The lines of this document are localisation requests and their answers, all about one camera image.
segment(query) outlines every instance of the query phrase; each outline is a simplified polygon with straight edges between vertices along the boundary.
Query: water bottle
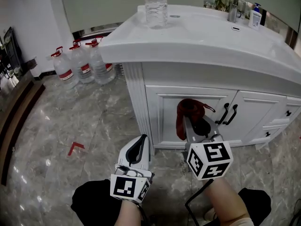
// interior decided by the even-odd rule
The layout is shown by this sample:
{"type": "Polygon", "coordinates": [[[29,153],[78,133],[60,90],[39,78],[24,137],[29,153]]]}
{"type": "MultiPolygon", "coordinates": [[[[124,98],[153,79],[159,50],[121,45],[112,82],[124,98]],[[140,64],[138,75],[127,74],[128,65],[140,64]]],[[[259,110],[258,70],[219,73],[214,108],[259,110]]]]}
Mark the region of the water bottle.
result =
{"type": "Polygon", "coordinates": [[[71,69],[70,59],[63,53],[63,47],[58,47],[56,52],[52,54],[51,57],[53,57],[53,66],[55,68],[55,72],[64,84],[64,87],[66,89],[71,89],[76,86],[79,82],[79,79],[74,76],[71,69]]]}
{"type": "Polygon", "coordinates": [[[146,22],[151,29],[167,25],[167,0],[145,0],[146,22]]]}
{"type": "Polygon", "coordinates": [[[113,64],[105,64],[103,62],[98,44],[97,39],[93,39],[91,43],[86,43],[86,45],[90,46],[89,64],[91,65],[95,81],[104,85],[112,81],[116,73],[113,64]]]}
{"type": "Polygon", "coordinates": [[[87,52],[80,46],[80,40],[75,40],[73,41],[73,47],[69,48],[72,50],[71,62],[79,80],[83,83],[90,83],[94,80],[94,77],[89,65],[89,58],[87,52]]]}

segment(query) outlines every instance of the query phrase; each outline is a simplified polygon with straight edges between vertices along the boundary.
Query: cabinet handle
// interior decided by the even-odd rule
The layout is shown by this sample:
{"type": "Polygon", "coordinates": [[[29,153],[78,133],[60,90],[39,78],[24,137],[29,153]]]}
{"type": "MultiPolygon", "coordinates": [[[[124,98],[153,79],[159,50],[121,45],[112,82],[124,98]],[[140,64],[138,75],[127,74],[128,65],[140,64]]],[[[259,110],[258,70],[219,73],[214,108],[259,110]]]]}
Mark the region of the cabinet handle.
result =
{"type": "Polygon", "coordinates": [[[236,114],[237,114],[237,107],[238,107],[238,105],[233,105],[234,113],[233,113],[233,115],[231,116],[231,118],[230,118],[229,121],[224,121],[224,122],[223,122],[224,125],[228,126],[228,125],[231,123],[231,121],[234,119],[234,117],[235,117],[236,114]]]}
{"type": "Polygon", "coordinates": [[[227,114],[228,114],[228,108],[229,108],[229,103],[224,104],[224,108],[226,109],[224,115],[222,115],[222,118],[220,121],[215,121],[216,124],[220,125],[224,119],[226,118],[227,114]]]}

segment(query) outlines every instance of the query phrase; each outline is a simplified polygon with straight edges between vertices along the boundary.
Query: bathroom sink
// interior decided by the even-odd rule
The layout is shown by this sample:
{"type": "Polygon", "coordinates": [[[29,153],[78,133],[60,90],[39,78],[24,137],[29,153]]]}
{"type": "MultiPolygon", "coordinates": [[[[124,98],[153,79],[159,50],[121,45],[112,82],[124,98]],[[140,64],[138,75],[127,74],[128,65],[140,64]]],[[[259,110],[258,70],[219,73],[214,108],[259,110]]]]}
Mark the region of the bathroom sink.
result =
{"type": "Polygon", "coordinates": [[[182,62],[256,71],[301,84],[301,59],[281,35],[227,21],[227,13],[168,5],[168,26],[149,29],[144,6],[101,43],[106,63],[182,62]]]}

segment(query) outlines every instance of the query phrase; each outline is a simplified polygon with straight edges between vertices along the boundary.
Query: drawer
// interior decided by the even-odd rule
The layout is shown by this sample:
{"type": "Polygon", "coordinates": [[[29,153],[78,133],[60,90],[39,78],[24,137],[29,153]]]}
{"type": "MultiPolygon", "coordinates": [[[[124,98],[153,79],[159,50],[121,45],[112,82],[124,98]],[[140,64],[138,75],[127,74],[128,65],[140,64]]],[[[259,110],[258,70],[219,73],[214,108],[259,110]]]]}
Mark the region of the drawer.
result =
{"type": "Polygon", "coordinates": [[[266,123],[266,126],[289,124],[292,122],[301,111],[301,99],[287,97],[286,105],[281,106],[275,112],[272,118],[266,123]]]}
{"type": "Polygon", "coordinates": [[[275,125],[275,126],[263,126],[255,138],[250,142],[252,144],[267,142],[277,136],[288,124],[275,125]]]}

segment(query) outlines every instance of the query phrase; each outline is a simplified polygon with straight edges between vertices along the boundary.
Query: gray tile floor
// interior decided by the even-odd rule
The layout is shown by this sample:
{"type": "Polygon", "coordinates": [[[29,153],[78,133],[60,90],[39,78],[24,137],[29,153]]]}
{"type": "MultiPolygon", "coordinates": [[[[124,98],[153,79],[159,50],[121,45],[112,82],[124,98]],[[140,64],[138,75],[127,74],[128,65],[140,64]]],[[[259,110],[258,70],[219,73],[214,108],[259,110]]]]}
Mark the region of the gray tile floor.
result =
{"type": "MultiPolygon", "coordinates": [[[[123,76],[103,87],[79,84],[64,91],[56,76],[44,80],[46,90],[31,111],[16,143],[7,187],[0,186],[0,222],[6,226],[80,226],[71,210],[75,189],[90,180],[109,178],[120,148],[139,135],[123,76]],[[76,141],[85,149],[75,148],[76,141]]],[[[234,163],[226,179],[243,187],[265,190],[272,213],[265,226],[288,225],[301,197],[301,117],[269,146],[233,148],[234,163]]],[[[156,174],[143,202],[158,225],[193,225],[184,203],[201,184],[175,150],[160,150],[152,159],[156,174]]],[[[204,195],[192,202],[200,218],[210,203],[204,195]]]]}

